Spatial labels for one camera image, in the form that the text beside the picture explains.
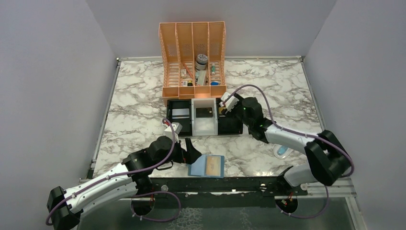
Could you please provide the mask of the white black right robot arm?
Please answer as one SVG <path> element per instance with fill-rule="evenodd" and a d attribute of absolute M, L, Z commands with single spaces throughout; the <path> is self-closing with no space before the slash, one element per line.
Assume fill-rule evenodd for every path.
<path fill-rule="evenodd" d="M 220 105 L 225 108 L 222 114 L 241 121 L 254 139 L 286 146 L 306 156 L 307 163 L 291 166 L 278 175 L 276 188 L 282 195 L 288 195 L 295 187 L 305 183 L 319 182 L 331 186 L 352 168 L 345 149 L 329 130 L 304 134 L 277 127 L 274 121 L 264 117 L 255 97 L 243 98 L 226 92 L 221 97 Z"/>

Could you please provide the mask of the blue leather card holder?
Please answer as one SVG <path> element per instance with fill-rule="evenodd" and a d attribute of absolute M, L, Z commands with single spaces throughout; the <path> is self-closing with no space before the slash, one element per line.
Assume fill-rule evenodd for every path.
<path fill-rule="evenodd" d="M 202 155 L 195 163 L 188 166 L 188 176 L 206 177 L 206 178 L 224 178 L 225 157 L 221 157 L 221 175 L 220 176 L 207 176 L 206 170 L 206 158 L 207 156 L 215 155 Z"/>

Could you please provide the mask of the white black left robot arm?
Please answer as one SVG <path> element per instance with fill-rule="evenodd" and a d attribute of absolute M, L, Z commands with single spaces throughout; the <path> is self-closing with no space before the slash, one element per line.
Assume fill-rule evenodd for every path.
<path fill-rule="evenodd" d="M 46 225 L 56 230 L 70 230 L 77 226 L 80 217 L 97 205 L 115 201 L 132 193 L 135 197 L 149 197 L 160 191 L 154 188 L 149 176 L 165 163 L 193 164 L 201 153 L 189 138 L 186 148 L 167 136 L 160 136 L 147 148 L 129 154 L 121 163 L 107 173 L 84 184 L 63 189 L 60 186 L 50 191 L 47 208 L 49 214 Z"/>

